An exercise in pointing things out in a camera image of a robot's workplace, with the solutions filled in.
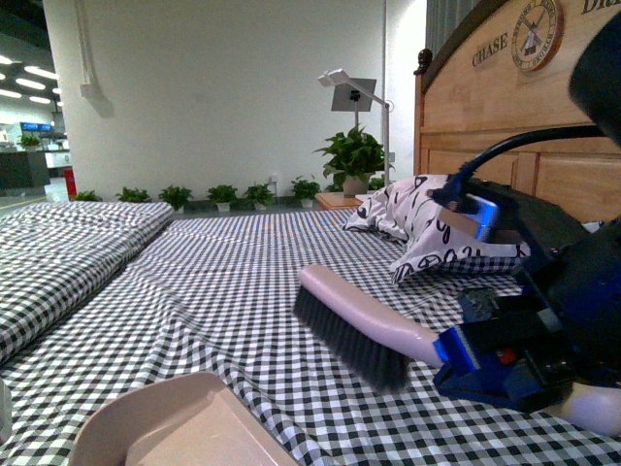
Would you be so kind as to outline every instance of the wooden headboard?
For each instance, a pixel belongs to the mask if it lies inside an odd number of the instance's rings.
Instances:
[[[481,1],[431,66],[417,72],[415,174],[455,173],[514,134],[591,123],[570,99],[569,79],[591,39],[619,12],[621,0]],[[476,176],[558,204],[582,221],[621,214],[621,150],[608,138],[525,146]]]

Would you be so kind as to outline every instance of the floor lamp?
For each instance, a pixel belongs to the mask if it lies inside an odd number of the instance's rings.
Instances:
[[[324,87],[332,87],[332,86],[339,86],[340,84],[348,84],[354,89],[356,89],[357,91],[359,91],[361,94],[366,95],[371,100],[375,100],[376,102],[378,102],[379,105],[381,105],[381,119],[382,119],[382,129],[383,129],[382,131],[383,134],[381,136],[381,140],[382,140],[381,142],[383,143],[383,146],[384,146],[384,185],[388,186],[390,184],[390,160],[389,160],[390,159],[390,144],[389,144],[390,105],[386,101],[374,95],[371,91],[369,91],[366,87],[364,87],[363,85],[355,81],[353,78],[350,78],[349,75],[343,70],[343,68],[340,68],[338,70],[333,70],[333,71],[326,71],[318,79],[321,85],[323,85]],[[356,106],[355,112],[356,112],[356,125],[357,125],[358,124],[358,109],[357,109],[358,103],[355,100],[354,102],[355,102],[354,105]]]

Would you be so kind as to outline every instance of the pink brush handle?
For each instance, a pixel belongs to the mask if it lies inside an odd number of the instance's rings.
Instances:
[[[440,369],[433,343],[438,334],[401,316],[330,269],[309,265],[298,274],[300,284],[334,313],[376,342]],[[545,411],[599,434],[621,435],[621,390],[573,384],[561,405]]]
[[[298,278],[319,301],[372,340],[430,366],[442,366],[433,330],[401,316],[321,265],[305,267]]]

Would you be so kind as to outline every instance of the green plant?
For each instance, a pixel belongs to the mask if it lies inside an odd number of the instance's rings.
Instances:
[[[269,184],[255,184],[250,186],[245,192],[245,199],[257,204],[268,205],[274,202],[274,194],[268,188]]]
[[[41,144],[41,140],[36,136],[22,135],[19,138],[19,144],[25,148],[34,148],[35,146],[39,146]]]
[[[326,186],[326,191],[328,192],[343,192],[343,184],[342,183],[332,183]]]
[[[382,189],[385,185],[386,183],[383,175],[380,178],[371,178],[369,180],[369,191],[377,191]]]
[[[74,201],[102,202],[103,199],[95,194],[94,189],[90,191],[80,191],[74,197]]]
[[[151,198],[148,196],[146,189],[128,189],[123,187],[123,192],[117,193],[116,198],[122,202],[151,202]]]
[[[310,182],[302,177],[296,178],[293,182],[293,195],[296,199],[314,199],[314,195],[321,192],[321,186],[318,182]]]
[[[351,128],[346,135],[340,132],[326,141],[332,144],[315,152],[332,155],[323,166],[323,176],[328,178],[328,175],[334,175],[334,184],[343,184],[347,176],[364,181],[369,173],[384,168],[382,145],[358,126]]]
[[[189,203],[190,197],[192,196],[192,190],[187,189],[185,186],[168,186],[162,189],[162,192],[159,193],[159,199],[164,202],[168,202],[173,209],[178,211],[181,207],[186,206]]]
[[[220,202],[235,202],[237,201],[236,187],[230,184],[219,184],[216,187],[210,187],[207,191],[207,200],[212,204],[218,204]]]

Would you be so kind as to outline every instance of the blue sign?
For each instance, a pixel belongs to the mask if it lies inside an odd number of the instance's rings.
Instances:
[[[43,132],[51,131],[51,124],[46,124],[46,123],[21,122],[19,126],[21,127],[22,131],[38,131],[38,132],[39,131],[43,131]]]
[[[22,131],[38,131],[39,123],[20,123]]]

